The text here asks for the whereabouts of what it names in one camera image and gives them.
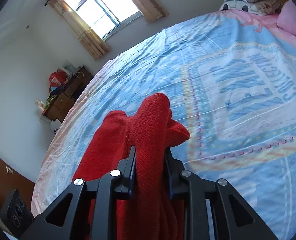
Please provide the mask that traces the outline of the beige curtain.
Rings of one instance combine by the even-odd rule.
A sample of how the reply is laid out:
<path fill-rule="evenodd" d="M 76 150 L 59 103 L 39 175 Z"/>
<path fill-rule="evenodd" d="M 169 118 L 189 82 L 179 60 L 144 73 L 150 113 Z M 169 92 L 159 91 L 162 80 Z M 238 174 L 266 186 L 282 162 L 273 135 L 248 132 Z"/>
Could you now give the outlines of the beige curtain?
<path fill-rule="evenodd" d="M 87 50 L 93 59 L 99 60 L 110 51 L 107 43 L 65 0 L 49 0 L 48 5 L 66 22 L 78 42 Z"/>
<path fill-rule="evenodd" d="M 158 0 L 131 0 L 144 16 L 147 23 L 153 23 L 165 18 L 169 13 Z"/>

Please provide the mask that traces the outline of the red gift bag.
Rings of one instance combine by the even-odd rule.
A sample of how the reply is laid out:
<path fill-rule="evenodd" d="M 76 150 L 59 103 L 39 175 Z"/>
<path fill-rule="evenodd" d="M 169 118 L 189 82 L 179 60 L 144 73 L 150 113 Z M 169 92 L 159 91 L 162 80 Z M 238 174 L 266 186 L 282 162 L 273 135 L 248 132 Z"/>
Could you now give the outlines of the red gift bag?
<path fill-rule="evenodd" d="M 66 72 L 62 70 L 57 70 L 56 72 L 51 73 L 48 79 L 51 87 L 59 87 L 65 83 L 66 78 Z"/>

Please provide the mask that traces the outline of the far window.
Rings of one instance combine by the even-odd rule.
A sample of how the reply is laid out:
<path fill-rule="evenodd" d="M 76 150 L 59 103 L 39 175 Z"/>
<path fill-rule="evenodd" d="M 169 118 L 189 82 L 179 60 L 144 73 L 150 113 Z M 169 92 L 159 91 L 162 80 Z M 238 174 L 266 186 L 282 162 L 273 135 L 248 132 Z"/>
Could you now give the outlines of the far window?
<path fill-rule="evenodd" d="M 131 0 L 65 0 L 104 40 L 141 16 Z"/>

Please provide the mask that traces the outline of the brown wooden desk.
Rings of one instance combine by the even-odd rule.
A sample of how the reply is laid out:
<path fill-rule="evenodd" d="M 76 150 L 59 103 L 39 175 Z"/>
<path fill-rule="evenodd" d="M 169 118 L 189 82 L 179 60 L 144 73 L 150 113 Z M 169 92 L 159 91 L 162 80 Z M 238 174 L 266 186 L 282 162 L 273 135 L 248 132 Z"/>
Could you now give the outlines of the brown wooden desk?
<path fill-rule="evenodd" d="M 52 96 L 48 98 L 49 106 L 45 107 L 42 116 L 50 121 L 63 122 L 92 78 L 93 75 L 87 67 L 79 67 L 64 85 L 52 92 Z"/>

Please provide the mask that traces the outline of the left beige curtain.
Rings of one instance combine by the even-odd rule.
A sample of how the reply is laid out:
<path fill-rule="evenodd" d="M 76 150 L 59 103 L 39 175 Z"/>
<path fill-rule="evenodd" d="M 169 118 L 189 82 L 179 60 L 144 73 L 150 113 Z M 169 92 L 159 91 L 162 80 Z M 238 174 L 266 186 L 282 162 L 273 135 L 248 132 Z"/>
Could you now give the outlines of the left beige curtain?
<path fill-rule="evenodd" d="M 99 60 L 110 51 L 107 43 L 65 0 L 49 0 L 48 5 L 66 22 L 78 42 L 87 50 L 93 59 Z"/>

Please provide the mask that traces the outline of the red knitted sweater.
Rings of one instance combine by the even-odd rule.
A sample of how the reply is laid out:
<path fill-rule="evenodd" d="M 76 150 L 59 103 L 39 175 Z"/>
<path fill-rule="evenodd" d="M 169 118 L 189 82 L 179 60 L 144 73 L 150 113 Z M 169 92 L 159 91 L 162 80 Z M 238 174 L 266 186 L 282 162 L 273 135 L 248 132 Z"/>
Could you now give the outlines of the red knitted sweater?
<path fill-rule="evenodd" d="M 134 194 L 117 201 L 117 239 L 182 239 L 184 203 L 170 200 L 163 184 L 164 152 L 190 138 L 172 119 L 168 97 L 156 93 L 137 112 L 111 111 L 85 151 L 73 178 L 91 181 L 115 169 L 136 148 Z"/>

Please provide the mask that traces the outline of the right beige curtain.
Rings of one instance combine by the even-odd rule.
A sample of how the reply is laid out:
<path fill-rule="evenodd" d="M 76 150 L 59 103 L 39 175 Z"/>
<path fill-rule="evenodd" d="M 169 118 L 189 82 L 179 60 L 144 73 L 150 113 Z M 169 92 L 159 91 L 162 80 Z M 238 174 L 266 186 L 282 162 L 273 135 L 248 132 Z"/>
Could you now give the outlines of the right beige curtain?
<path fill-rule="evenodd" d="M 169 13 L 158 0 L 131 0 L 144 16 L 147 23 L 153 23 L 165 18 Z"/>

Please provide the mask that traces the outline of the pink floral pillow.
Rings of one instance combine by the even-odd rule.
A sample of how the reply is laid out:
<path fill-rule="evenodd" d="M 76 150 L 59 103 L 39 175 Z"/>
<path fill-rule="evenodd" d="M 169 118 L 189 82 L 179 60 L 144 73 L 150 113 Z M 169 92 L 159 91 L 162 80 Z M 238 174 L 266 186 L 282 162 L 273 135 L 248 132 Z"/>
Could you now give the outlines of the pink floral pillow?
<path fill-rule="evenodd" d="M 288 0 L 279 14 L 277 26 L 296 37 L 296 5 Z"/>

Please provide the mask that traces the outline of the blue pink bed sheet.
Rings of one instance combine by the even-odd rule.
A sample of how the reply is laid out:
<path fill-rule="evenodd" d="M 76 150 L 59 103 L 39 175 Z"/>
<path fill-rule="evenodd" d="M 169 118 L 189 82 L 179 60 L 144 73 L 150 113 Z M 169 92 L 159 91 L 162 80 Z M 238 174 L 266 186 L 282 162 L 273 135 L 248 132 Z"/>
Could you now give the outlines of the blue pink bed sheet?
<path fill-rule="evenodd" d="M 277 15 L 217 11 L 147 38 L 107 62 L 69 111 L 43 160 L 38 215 L 68 186 L 113 110 L 154 93 L 190 139 L 172 150 L 209 180 L 227 179 L 279 239 L 296 233 L 296 36 Z"/>

